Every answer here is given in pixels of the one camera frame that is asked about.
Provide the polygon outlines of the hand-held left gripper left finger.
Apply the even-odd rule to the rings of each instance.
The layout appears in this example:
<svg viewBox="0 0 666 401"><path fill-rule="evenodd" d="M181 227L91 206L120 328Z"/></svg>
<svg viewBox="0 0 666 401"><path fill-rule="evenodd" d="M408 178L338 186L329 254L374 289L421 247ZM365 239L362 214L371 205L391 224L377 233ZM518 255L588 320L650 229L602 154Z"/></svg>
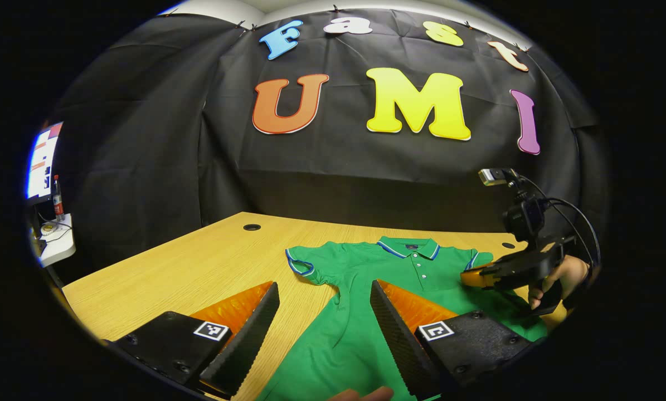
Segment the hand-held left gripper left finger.
<svg viewBox="0 0 666 401"><path fill-rule="evenodd" d="M233 398L249 374L280 305L267 281L190 315L167 311L108 348L190 391Z"/></svg>

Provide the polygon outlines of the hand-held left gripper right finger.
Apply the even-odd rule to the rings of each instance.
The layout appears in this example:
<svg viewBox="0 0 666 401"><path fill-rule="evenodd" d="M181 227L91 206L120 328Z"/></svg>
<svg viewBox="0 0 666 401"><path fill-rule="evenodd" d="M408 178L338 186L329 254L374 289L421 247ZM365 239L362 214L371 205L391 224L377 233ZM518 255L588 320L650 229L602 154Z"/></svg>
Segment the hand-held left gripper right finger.
<svg viewBox="0 0 666 401"><path fill-rule="evenodd" d="M407 391L451 400L480 388L537 347L481 310L458 314L384 280L371 308Z"/></svg>

